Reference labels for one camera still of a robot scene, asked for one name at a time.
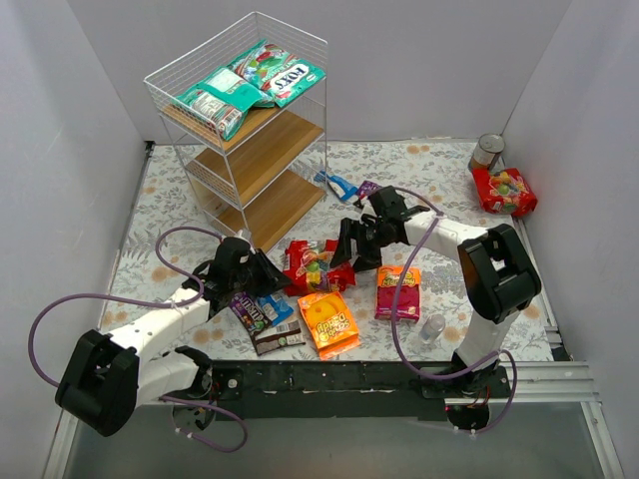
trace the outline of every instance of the cable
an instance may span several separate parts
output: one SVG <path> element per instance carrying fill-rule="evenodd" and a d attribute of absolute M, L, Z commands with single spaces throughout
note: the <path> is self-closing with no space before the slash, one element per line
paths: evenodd
<path fill-rule="evenodd" d="M 102 299 L 105 301 L 119 301 L 119 302 L 126 302 L 127 304 L 135 304 L 138 306 L 143 306 L 143 307 L 154 307 L 157 309 L 170 309 L 172 307 L 183 307 L 183 306 L 187 306 L 195 301 L 197 301 L 198 299 L 200 299 L 203 294 L 204 294 L 204 284 L 200 281 L 200 279 L 195 276 L 194 274 L 191 274 L 188 271 L 185 271 L 183 269 L 181 269 L 180 267 L 175 266 L 174 264 L 171 264 L 170 262 L 168 262 L 161 253 L 161 249 L 162 249 L 162 243 L 164 242 L 165 238 L 170 235 L 171 233 L 174 232 L 184 232 L 184 231 L 189 231 L 189 232 L 198 232 L 198 233 L 204 233 L 205 235 L 210 235 L 212 237 L 217 238 L 218 240 L 222 240 L 222 237 L 220 235 L 218 235 L 217 233 L 213 233 L 213 232 L 209 232 L 208 230 L 204 230 L 202 228 L 197 228 L 197 227 L 176 227 L 176 228 L 171 228 L 170 230 L 162 233 L 158 239 L 156 240 L 156 255 L 158 256 L 158 259 L 162 262 L 163 265 L 165 265 L 166 267 L 172 269 L 173 271 L 176 271 L 180 274 L 183 274 L 184 276 L 189 277 L 190 279 L 193 279 L 199 287 L 198 293 L 189 298 L 189 299 L 185 299 L 183 301 L 180 302 L 176 302 L 176 303 L 169 303 L 169 302 L 149 302 L 149 301 L 139 301 L 137 299 L 130 299 L 128 297 L 120 297 L 120 296 L 114 296 L 111 294 L 100 294 L 97 292 L 81 292 L 78 294 L 69 294 L 68 296 L 64 296 L 61 297 L 60 299 L 56 299 L 55 301 L 53 301 L 51 304 L 49 304 L 48 306 L 46 306 L 44 309 L 42 309 L 42 311 L 40 311 L 40 313 L 36 316 L 36 318 L 33 321 L 33 324 L 31 324 L 31 329 L 29 329 L 29 339 L 28 339 L 28 344 L 27 344 L 27 350 L 29 352 L 29 360 L 31 361 L 31 365 L 33 366 L 33 368 L 35 369 L 36 373 L 47 383 L 51 384 L 53 387 L 58 387 L 60 385 L 60 383 L 58 381 L 56 381 L 55 379 L 53 379 L 51 376 L 49 376 L 46 372 L 44 372 L 42 370 L 42 368 L 40 367 L 40 364 L 38 364 L 38 360 L 36 359 L 36 355 L 35 355 L 35 351 L 34 351 L 34 339 L 36 336 L 36 330 L 38 329 L 38 325 L 40 324 L 40 321 L 42 321 L 42 318 L 54 307 L 64 303 L 64 302 L 68 302 L 68 301 L 72 301 L 74 299 Z"/>
<path fill-rule="evenodd" d="M 236 452 L 237 450 L 244 447 L 244 445 L 249 440 L 249 428 L 247 427 L 247 423 L 244 420 L 242 420 L 242 418 L 240 418 L 238 415 L 236 415 L 235 413 L 231 411 L 228 411 L 227 409 L 214 406 L 213 404 L 202 404 L 197 401 L 188 401 L 186 399 L 178 399 L 177 397 L 171 397 L 167 395 L 160 396 L 160 399 L 165 402 L 175 402 L 176 404 L 184 404 L 185 406 L 204 407 L 205 409 L 210 409 L 212 411 L 219 412 L 220 414 L 224 414 L 225 416 L 230 417 L 231 419 L 236 421 L 238 424 L 240 424 L 240 427 L 242 427 L 242 430 L 244 431 L 244 437 L 242 438 L 242 441 L 240 441 L 237 445 L 233 447 L 227 447 L 227 446 L 222 446 L 218 444 L 217 442 L 213 442 L 212 440 L 207 439 L 206 437 L 201 436 L 200 434 L 196 434 L 191 431 L 186 431 L 176 426 L 176 431 L 184 434 L 189 439 L 195 439 L 196 441 L 199 441 L 211 447 L 212 449 L 215 449 L 216 451 L 227 452 L 227 453 Z"/>
<path fill-rule="evenodd" d="M 482 406 L 488 404 L 488 399 L 490 399 L 490 386 L 486 386 L 486 398 L 481 403 Z"/>
<path fill-rule="evenodd" d="M 506 356 L 508 356 L 508 359 L 510 360 L 510 363 L 512 364 L 512 387 L 510 389 L 510 396 L 508 397 L 508 400 L 506 401 L 506 405 L 505 405 L 504 409 L 501 411 L 501 413 L 499 414 L 499 416 L 497 416 L 497 418 L 493 422 L 488 424 L 486 427 L 484 427 L 482 429 L 479 429 L 478 431 L 474 431 L 475 433 L 476 432 L 487 432 L 490 429 L 492 429 L 493 427 L 495 427 L 499 422 L 501 422 L 501 420 L 503 419 L 505 414 L 510 409 L 510 405 L 512 404 L 512 400 L 513 400 L 514 395 L 515 395 L 515 390 L 517 389 L 517 367 L 515 365 L 515 359 L 512 356 L 512 354 L 510 353 L 510 351 L 508 351 L 506 349 L 501 349 L 500 351 L 492 351 L 492 352 L 488 353 L 485 357 L 479 359 L 477 362 L 475 362 L 474 364 L 469 365 L 465 369 L 461 369 L 460 371 L 456 371 L 456 372 L 453 372 L 453 373 L 450 373 L 450 374 L 437 375 L 437 374 L 429 374 L 429 373 L 424 372 L 424 371 L 422 371 L 420 369 L 417 369 L 415 366 L 412 365 L 412 363 L 405 356 L 405 354 L 401 350 L 401 346 L 399 344 L 399 337 L 397 335 L 397 304 L 399 302 L 399 295 L 400 295 L 400 292 L 401 292 L 401 286 L 403 285 L 403 281 L 406 278 L 406 274 L 408 273 L 408 269 L 410 268 L 410 265 L 412 264 L 412 262 L 414 261 L 415 257 L 417 256 L 417 253 L 425 245 L 426 241 L 428 240 L 428 238 L 430 237 L 430 235 L 434 231 L 435 227 L 437 226 L 437 224 L 439 223 L 439 221 L 443 217 L 443 211 L 440 210 L 439 208 L 437 208 L 432 202 L 427 200 L 422 195 L 419 195 L 419 194 L 417 194 L 415 192 L 412 192 L 411 190 L 407 190 L 406 188 L 395 187 L 395 189 L 400 191 L 400 192 L 404 192 L 404 193 L 408 193 L 409 195 L 413 195 L 418 200 L 422 200 L 425 204 L 427 204 L 436 213 L 436 216 L 432 220 L 432 223 L 430 224 L 430 226 L 426 229 L 426 232 L 424 233 L 423 237 L 419 240 L 419 242 L 415 246 L 414 250 L 408 256 L 408 259 L 406 260 L 406 263 L 403 266 L 403 270 L 401 271 L 401 274 L 399 275 L 399 280 L 397 281 L 397 286 L 395 287 L 395 294 L 392 297 L 392 307 L 390 308 L 390 329 L 391 329 L 391 332 L 392 332 L 392 342 L 395 345 L 395 349 L 397 350 L 397 354 L 399 355 L 399 358 L 401 359 L 401 362 L 403 362 L 403 364 L 408 369 L 410 369 L 412 372 L 414 372 L 415 374 L 417 374 L 420 377 L 424 377 L 426 379 L 435 380 L 435 381 L 444 381 L 444 380 L 448 380 L 448 379 L 455 379 L 457 377 L 461 377 L 464 374 L 467 374 L 468 372 L 473 371 L 475 368 L 479 367 L 480 365 L 484 364 L 485 362 L 489 361 L 490 359 L 492 359 L 494 357 L 498 357 L 500 353 L 504 353 Z"/>

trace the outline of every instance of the table surface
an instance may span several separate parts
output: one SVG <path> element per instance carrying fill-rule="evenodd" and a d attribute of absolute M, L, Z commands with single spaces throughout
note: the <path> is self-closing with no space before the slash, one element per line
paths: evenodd
<path fill-rule="evenodd" d="M 179 148 L 190 155 L 201 149 L 199 146 Z M 488 228 L 500 223 L 512 224 L 510 217 L 491 215 L 479 208 L 472 176 L 466 168 L 473 148 L 474 143 L 468 142 L 329 143 L 328 161 L 333 172 L 355 185 L 371 180 L 429 195 L 454 220 Z M 303 155 L 304 162 L 319 159 L 319 153 L 314 149 Z M 339 220 L 343 217 L 356 219 L 358 211 L 353 206 L 341 204 L 333 195 L 326 196 L 269 252 L 269 257 L 275 265 L 282 267 L 284 249 L 291 240 L 336 239 Z M 211 228 L 196 204 L 173 148 L 156 147 L 135 204 L 112 293 L 163 301 L 180 286 L 183 279 L 163 266 L 154 253 L 156 237 L 176 226 Z M 206 235 L 180 232 L 168 238 L 163 254 L 180 267 L 193 269 L 212 258 L 216 247 L 217 241 Z M 384 263 L 403 264 L 410 251 L 410 246 L 403 244 L 389 246 L 383 251 Z M 447 361 L 461 343 L 471 314 L 460 267 L 427 249 L 417 256 L 414 266 L 422 271 L 421 319 L 418 324 L 401 322 L 398 325 L 402 349 L 411 360 Z M 373 318 L 374 295 L 374 271 L 360 273 L 357 286 L 344 292 L 343 297 L 359 328 L 361 345 L 336 359 L 397 360 L 389 323 Z M 298 313 L 297 299 L 289 298 L 289 302 L 296 310 L 294 319 L 303 324 L 307 344 L 274 351 L 260 359 L 319 360 L 311 335 Z M 145 308 L 138 306 L 110 303 L 101 328 L 112 330 L 145 312 Z M 426 318 L 434 313 L 445 316 L 446 329 L 434 345 L 427 347 L 419 339 L 418 332 Z M 537 296 L 513 323 L 504 347 L 520 361 L 552 360 L 546 325 L 545 307 Z M 186 332 L 168 348 L 182 344 L 201 349 L 212 359 L 258 359 L 248 334 L 228 309 Z"/>

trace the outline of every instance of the green candy bag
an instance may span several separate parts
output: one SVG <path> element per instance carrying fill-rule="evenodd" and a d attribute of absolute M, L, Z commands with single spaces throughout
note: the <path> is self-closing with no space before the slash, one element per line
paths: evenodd
<path fill-rule="evenodd" d="M 238 131 L 250 107 L 275 104 L 269 95 L 226 67 L 190 87 L 177 100 L 205 117 L 223 140 L 229 140 Z"/>
<path fill-rule="evenodd" d="M 233 105 L 241 112 L 250 107 L 273 107 L 273 99 L 227 67 L 220 67 L 202 82 L 200 88 Z"/>
<path fill-rule="evenodd" d="M 262 40 L 236 58 L 229 68 L 275 100 L 287 105 L 321 80 L 321 68 Z"/>

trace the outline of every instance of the blue package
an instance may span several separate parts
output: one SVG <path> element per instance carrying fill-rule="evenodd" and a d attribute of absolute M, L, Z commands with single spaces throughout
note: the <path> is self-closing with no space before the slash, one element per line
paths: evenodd
<path fill-rule="evenodd" d="M 325 171 L 321 170 L 316 174 L 315 181 L 322 183 L 325 176 Z M 357 188 L 354 185 L 350 184 L 338 175 L 328 175 L 328 186 L 341 202 L 346 202 L 357 191 Z"/>
<path fill-rule="evenodd" d="M 273 322 L 273 326 L 277 326 L 293 314 L 293 308 L 287 304 L 281 294 L 259 297 L 258 305 L 266 317 Z"/>

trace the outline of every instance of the brown chocolate wrapper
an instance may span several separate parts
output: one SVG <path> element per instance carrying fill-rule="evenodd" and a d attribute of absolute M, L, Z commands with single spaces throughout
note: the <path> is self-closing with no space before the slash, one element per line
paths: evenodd
<path fill-rule="evenodd" d="M 251 337 L 251 342 L 258 356 L 285 347 L 306 344 L 299 321 L 272 327 L 257 337 Z"/>

